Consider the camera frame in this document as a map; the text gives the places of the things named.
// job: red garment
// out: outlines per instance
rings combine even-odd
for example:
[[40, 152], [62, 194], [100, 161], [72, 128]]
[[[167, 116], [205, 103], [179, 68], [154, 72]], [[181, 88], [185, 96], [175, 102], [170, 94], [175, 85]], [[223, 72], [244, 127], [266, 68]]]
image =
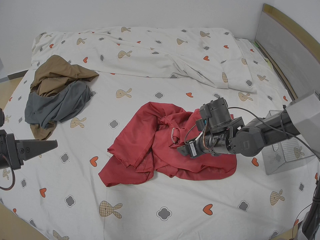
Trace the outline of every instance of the red garment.
[[[141, 184], [153, 177], [154, 170], [170, 178], [217, 180], [234, 174], [234, 154], [213, 157], [204, 154], [192, 159], [176, 149], [184, 145], [190, 128], [200, 119], [199, 109], [193, 113], [173, 104], [149, 102], [143, 105], [115, 139], [108, 152], [113, 154], [99, 173], [107, 187], [118, 184]], [[187, 139], [195, 138], [197, 127]]]

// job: floor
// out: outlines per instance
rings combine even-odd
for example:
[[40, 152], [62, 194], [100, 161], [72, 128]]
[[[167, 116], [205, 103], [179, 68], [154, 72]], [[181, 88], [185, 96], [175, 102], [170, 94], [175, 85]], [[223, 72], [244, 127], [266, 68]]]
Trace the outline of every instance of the floor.
[[[12, 93], [20, 83], [16, 78], [0, 83], [0, 108], [4, 109]], [[29, 223], [0, 203], [0, 240], [48, 240]]]

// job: orange heart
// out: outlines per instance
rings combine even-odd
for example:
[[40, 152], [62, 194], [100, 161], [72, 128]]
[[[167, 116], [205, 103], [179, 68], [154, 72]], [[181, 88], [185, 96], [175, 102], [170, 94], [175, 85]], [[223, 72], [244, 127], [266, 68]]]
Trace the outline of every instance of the orange heart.
[[46, 188], [42, 188], [42, 189], [40, 189], [39, 191], [40, 191], [41, 196], [42, 196], [43, 198], [45, 198], [45, 197], [46, 197], [45, 192], [47, 191], [47, 189], [46, 189]]
[[93, 167], [97, 167], [97, 161], [98, 160], [98, 157], [97, 156], [94, 156], [93, 158], [90, 159], [90, 164], [93, 166]]
[[257, 167], [259, 166], [259, 163], [258, 163], [258, 161], [257, 161], [257, 158], [254, 157], [251, 162], [252, 162], [252, 164], [253, 164], [254, 166], [257, 166]]
[[203, 208], [203, 211], [205, 214], [207, 215], [212, 215], [213, 212], [212, 210], [210, 210], [212, 208], [212, 204], [207, 204], [204, 208]]

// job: brown garment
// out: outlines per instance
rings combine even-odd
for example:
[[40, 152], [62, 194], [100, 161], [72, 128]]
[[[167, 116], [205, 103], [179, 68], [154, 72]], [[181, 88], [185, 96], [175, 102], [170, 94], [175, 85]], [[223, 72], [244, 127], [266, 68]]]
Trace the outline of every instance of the brown garment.
[[[98, 75], [93, 70], [79, 65], [70, 65], [62, 57], [52, 55], [36, 70], [30, 93], [37, 92], [40, 96], [50, 97], [58, 94], [74, 81], [90, 82]], [[47, 129], [41, 128], [39, 124], [30, 124], [30, 128], [35, 139], [46, 140], [51, 136], [56, 125], [56, 122], [51, 121]]]

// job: bed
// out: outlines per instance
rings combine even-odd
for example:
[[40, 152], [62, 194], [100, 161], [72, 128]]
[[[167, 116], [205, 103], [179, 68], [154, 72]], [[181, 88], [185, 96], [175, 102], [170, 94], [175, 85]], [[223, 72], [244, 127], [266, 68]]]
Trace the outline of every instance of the bed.
[[[49, 138], [58, 147], [25, 162], [15, 171], [14, 188], [0, 192], [0, 202], [48, 239], [269, 239], [292, 228], [311, 203], [319, 163], [266, 175], [261, 153], [237, 155], [236, 172], [221, 180], [155, 172], [146, 183], [107, 188], [98, 176], [111, 157], [107, 148], [147, 102], [194, 111], [224, 97], [229, 106], [261, 117], [288, 105], [297, 95], [291, 89], [297, 89], [288, 88], [288, 79], [271, 65], [276, 56], [263, 57], [248, 40], [222, 28], [119, 26], [42, 33], [32, 50], [31, 68], [4, 110], [3, 128], [16, 139], [33, 138], [24, 108], [35, 70], [51, 55], [99, 73], [88, 83], [93, 95], [77, 115], [78, 124], [58, 123]], [[242, 110], [230, 113], [245, 123], [252, 120]], [[3, 175], [0, 186], [9, 186], [12, 174]], [[272, 193], [276, 203], [270, 202]], [[100, 216], [103, 201], [117, 213]]]

